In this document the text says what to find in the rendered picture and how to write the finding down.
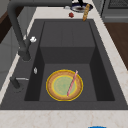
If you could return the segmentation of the yellow-rimmed green plate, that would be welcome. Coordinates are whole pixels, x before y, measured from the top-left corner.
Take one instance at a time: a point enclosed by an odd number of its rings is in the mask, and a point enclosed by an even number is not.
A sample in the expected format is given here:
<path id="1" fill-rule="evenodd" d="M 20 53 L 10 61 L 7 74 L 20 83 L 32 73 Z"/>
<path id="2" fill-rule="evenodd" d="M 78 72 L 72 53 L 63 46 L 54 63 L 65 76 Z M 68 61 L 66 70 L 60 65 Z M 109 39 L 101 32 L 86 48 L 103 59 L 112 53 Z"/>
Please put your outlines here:
<path id="1" fill-rule="evenodd" d="M 47 93 L 57 101 L 73 101 L 78 98 L 83 91 L 83 80 L 78 74 L 71 92 L 67 96 L 75 72 L 67 69 L 53 72 L 46 81 Z"/>

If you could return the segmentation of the black-rimmed white plate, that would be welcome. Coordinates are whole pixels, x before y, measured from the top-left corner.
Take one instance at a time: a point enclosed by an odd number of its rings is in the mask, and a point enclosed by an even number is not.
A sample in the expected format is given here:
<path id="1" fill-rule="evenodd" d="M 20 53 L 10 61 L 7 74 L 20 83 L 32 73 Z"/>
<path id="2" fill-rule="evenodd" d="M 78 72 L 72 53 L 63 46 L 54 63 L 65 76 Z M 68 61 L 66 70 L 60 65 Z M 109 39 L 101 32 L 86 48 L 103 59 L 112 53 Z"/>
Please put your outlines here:
<path id="1" fill-rule="evenodd" d="M 85 10 L 85 6 L 81 6 L 79 3 L 73 3 L 71 10 L 77 13 L 83 13 Z"/>

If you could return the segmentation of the small dark side lever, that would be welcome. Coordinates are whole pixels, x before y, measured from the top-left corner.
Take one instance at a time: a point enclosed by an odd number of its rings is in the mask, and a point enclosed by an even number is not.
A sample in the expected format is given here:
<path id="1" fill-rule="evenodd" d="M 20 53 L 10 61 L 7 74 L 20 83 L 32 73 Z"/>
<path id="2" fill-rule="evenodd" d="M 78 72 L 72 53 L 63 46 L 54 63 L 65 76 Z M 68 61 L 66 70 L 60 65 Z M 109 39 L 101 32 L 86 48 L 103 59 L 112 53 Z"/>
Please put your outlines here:
<path id="1" fill-rule="evenodd" d="M 29 80 L 29 79 L 27 79 L 27 78 L 10 77 L 10 82 L 13 84 L 13 86 L 16 89 L 19 89 L 21 87 L 21 84 L 18 82 L 19 80 Z"/>

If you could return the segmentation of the brown baguette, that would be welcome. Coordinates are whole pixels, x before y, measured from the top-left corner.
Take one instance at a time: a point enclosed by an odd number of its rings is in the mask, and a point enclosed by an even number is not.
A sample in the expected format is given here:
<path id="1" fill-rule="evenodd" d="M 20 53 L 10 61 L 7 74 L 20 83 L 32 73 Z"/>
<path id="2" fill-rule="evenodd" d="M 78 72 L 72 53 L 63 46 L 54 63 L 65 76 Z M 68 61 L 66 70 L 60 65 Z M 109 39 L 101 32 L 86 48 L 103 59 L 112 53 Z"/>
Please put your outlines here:
<path id="1" fill-rule="evenodd" d="M 87 4 L 84 10 L 84 14 L 83 14 L 83 21 L 87 19 L 89 8 L 90 8 L 90 4 Z"/>

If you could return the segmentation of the pink stick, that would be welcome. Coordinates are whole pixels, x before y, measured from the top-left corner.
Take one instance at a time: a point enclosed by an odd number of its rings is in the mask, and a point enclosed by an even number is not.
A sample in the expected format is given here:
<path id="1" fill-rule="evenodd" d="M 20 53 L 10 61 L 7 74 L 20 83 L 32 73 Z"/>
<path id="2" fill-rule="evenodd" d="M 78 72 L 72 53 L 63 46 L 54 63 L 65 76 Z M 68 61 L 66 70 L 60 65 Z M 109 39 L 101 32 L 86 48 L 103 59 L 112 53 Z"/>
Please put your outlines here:
<path id="1" fill-rule="evenodd" d="M 67 96 L 69 96 L 69 94 L 70 94 L 70 92 L 71 92 L 71 89 L 72 89 L 72 87 L 73 87 L 73 84 L 74 84 L 74 82 L 75 82 L 75 79 L 76 79 L 77 74 L 78 74 L 78 71 L 76 70 L 75 75 L 74 75 L 74 77 L 73 77 L 73 80 L 72 80 L 72 82 L 71 82 L 71 84 L 70 84 L 70 87 L 69 87 L 69 89 L 68 89 Z"/>

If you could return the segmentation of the blue round thing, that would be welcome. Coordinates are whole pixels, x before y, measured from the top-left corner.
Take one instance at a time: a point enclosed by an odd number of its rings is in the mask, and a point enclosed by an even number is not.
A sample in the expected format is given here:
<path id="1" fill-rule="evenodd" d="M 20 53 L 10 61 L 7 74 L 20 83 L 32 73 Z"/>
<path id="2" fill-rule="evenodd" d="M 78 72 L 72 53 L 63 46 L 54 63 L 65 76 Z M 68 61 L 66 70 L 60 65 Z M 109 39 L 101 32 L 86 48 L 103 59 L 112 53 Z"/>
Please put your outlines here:
<path id="1" fill-rule="evenodd" d="M 88 126 L 88 128 L 107 128 L 105 126 Z"/>

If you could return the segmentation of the dark grey sink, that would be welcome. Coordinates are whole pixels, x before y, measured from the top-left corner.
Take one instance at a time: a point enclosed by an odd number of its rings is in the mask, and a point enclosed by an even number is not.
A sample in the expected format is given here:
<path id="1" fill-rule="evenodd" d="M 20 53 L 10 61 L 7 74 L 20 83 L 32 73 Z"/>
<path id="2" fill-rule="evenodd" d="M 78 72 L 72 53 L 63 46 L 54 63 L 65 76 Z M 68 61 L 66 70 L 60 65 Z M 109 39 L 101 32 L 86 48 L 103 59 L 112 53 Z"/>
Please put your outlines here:
<path id="1" fill-rule="evenodd" d="M 128 110 L 109 58 L 91 19 L 37 19 L 30 35 L 31 59 L 19 60 L 2 99 L 3 110 Z M 73 101 L 57 101 L 46 90 L 46 81 L 55 71 L 78 71 L 83 91 Z"/>

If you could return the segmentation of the black tap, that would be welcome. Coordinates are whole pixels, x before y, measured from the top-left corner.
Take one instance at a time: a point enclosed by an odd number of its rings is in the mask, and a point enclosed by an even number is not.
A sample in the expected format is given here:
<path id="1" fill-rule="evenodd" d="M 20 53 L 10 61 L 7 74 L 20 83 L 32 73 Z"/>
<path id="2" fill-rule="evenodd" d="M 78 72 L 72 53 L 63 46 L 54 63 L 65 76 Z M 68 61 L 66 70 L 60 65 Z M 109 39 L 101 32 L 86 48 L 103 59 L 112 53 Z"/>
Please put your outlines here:
<path id="1" fill-rule="evenodd" d="M 72 0 L 11 0 L 7 6 L 7 12 L 14 29 L 17 41 L 19 43 L 18 55 L 23 61 L 31 59 L 29 47 L 31 41 L 29 39 L 23 40 L 23 35 L 20 25 L 17 20 L 15 10 L 17 7 L 64 7 L 71 6 Z"/>

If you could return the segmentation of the small white round thing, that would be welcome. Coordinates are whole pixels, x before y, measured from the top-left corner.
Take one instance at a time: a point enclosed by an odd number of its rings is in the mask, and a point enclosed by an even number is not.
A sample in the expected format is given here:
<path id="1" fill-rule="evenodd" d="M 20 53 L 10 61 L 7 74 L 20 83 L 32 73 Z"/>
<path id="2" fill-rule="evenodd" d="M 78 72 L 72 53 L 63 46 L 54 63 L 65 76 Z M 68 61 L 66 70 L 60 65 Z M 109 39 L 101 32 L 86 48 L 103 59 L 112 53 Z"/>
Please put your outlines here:
<path id="1" fill-rule="evenodd" d="M 36 40 L 37 40 L 37 39 L 36 39 L 34 36 L 30 38 L 30 41 L 31 41 L 32 43 L 36 42 Z"/>

